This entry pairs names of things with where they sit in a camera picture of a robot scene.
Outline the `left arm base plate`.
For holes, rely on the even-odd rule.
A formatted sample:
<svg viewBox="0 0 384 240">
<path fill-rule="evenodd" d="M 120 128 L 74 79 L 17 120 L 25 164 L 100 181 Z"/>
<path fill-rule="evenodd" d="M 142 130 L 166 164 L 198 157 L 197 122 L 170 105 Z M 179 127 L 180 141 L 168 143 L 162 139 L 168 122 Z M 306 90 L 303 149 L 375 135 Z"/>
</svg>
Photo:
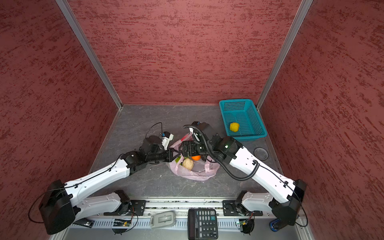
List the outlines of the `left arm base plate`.
<svg viewBox="0 0 384 240">
<path fill-rule="evenodd" d="M 123 216 L 132 217 L 134 215 L 142 216 L 146 207 L 147 201 L 145 200 L 130 200 L 121 203 L 118 208 L 113 212 L 103 213 L 104 216 Z"/>
</svg>

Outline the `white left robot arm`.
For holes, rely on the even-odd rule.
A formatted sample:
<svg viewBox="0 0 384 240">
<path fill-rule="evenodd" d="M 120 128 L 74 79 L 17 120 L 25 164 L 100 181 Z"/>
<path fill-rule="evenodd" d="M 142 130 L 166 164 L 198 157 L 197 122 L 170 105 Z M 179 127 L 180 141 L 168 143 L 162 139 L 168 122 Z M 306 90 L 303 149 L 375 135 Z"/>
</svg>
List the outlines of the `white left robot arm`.
<svg viewBox="0 0 384 240">
<path fill-rule="evenodd" d="M 102 188 L 133 175 L 149 163 L 170 163 L 176 159 L 173 149 L 161 153 L 130 151 L 122 154 L 112 164 L 76 180 L 52 182 L 39 204 L 43 224 L 49 235 L 57 234 L 72 223 L 99 213 L 117 211 L 129 198 L 122 191 L 93 197 Z"/>
</svg>

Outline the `orange fruit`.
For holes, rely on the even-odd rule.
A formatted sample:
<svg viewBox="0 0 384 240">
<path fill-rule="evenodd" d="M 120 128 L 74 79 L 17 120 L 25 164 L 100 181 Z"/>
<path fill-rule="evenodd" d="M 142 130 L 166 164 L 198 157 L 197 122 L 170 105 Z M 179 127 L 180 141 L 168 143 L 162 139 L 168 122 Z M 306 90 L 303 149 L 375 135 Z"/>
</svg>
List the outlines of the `orange fruit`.
<svg viewBox="0 0 384 240">
<path fill-rule="evenodd" d="M 194 161 L 199 161 L 201 159 L 201 156 L 192 156 L 191 159 Z"/>
</svg>

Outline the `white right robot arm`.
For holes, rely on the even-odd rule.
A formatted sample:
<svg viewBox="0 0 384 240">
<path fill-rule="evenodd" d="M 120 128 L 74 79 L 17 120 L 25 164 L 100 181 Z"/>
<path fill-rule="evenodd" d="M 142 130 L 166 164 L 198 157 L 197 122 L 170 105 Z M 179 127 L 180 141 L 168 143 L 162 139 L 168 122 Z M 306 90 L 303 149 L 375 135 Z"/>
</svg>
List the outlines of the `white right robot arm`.
<svg viewBox="0 0 384 240">
<path fill-rule="evenodd" d="M 231 137 L 182 141 L 175 143 L 174 148 L 184 157 L 211 158 L 231 178 L 253 180 L 267 190 L 264 195 L 241 191 L 235 201 L 236 211 L 241 216 L 252 212 L 272 213 L 277 218 L 271 226 L 274 231 L 296 225 L 307 187 L 305 182 L 294 181 L 274 171 Z"/>
</svg>

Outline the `beige potato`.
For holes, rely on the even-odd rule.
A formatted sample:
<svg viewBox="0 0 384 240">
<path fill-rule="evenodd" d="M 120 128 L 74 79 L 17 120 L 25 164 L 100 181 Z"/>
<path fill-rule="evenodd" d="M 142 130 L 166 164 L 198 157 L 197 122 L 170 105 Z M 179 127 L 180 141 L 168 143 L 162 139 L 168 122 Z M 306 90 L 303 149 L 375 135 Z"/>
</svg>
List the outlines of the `beige potato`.
<svg viewBox="0 0 384 240">
<path fill-rule="evenodd" d="M 190 158 L 185 158 L 182 162 L 182 166 L 187 170 L 191 171 L 194 167 L 194 160 Z"/>
</svg>

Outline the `teal plastic perforated basket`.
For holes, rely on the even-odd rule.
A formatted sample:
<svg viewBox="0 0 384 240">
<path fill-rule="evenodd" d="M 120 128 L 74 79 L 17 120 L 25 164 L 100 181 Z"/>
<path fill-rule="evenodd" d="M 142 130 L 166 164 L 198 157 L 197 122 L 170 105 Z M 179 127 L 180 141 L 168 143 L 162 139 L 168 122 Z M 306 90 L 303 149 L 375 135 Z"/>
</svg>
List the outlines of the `teal plastic perforated basket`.
<svg viewBox="0 0 384 240">
<path fill-rule="evenodd" d="M 267 136 L 265 125 L 252 100 L 222 100 L 219 106 L 228 136 L 239 142 L 255 141 Z M 240 130 L 236 133 L 229 129 L 233 122 L 240 124 Z"/>
</svg>

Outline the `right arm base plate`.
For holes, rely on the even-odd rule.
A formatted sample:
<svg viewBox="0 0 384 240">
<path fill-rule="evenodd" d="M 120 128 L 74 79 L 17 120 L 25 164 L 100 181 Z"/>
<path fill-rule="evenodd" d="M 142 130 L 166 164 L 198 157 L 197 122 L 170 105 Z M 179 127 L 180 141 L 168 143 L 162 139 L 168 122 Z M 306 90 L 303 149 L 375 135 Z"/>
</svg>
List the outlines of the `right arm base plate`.
<svg viewBox="0 0 384 240">
<path fill-rule="evenodd" d="M 222 203 L 224 216 L 250 217 L 251 214 L 256 217 L 263 216 L 262 211 L 250 212 L 240 202 L 237 201 L 224 200 Z"/>
</svg>

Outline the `pink plastic bag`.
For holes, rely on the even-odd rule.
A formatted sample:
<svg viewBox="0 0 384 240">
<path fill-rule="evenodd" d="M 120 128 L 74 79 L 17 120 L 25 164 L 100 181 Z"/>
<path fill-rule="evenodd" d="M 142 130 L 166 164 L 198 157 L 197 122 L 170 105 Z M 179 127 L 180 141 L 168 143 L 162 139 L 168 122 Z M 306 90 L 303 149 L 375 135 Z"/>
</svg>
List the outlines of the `pink plastic bag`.
<svg viewBox="0 0 384 240">
<path fill-rule="evenodd" d="M 176 176 L 201 182 L 214 177 L 220 168 L 218 163 L 213 163 L 211 157 L 208 157 L 207 161 L 204 161 L 203 157 L 198 161 L 189 157 L 193 163 L 193 167 L 189 170 L 182 165 L 186 158 L 186 155 L 181 154 L 172 162 L 167 163 L 167 166 Z"/>
</svg>

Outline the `yellow fruit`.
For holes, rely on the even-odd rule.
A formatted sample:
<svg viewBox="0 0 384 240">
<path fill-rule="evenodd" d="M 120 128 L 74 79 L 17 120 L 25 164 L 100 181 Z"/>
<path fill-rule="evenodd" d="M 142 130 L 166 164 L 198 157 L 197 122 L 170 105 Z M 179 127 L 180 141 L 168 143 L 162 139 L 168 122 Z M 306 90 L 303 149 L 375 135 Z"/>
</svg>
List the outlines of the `yellow fruit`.
<svg viewBox="0 0 384 240">
<path fill-rule="evenodd" d="M 229 127 L 230 131 L 231 132 L 238 132 L 240 130 L 240 124 L 239 123 L 236 123 L 236 122 L 233 122 L 230 124 L 230 127 Z"/>
</svg>

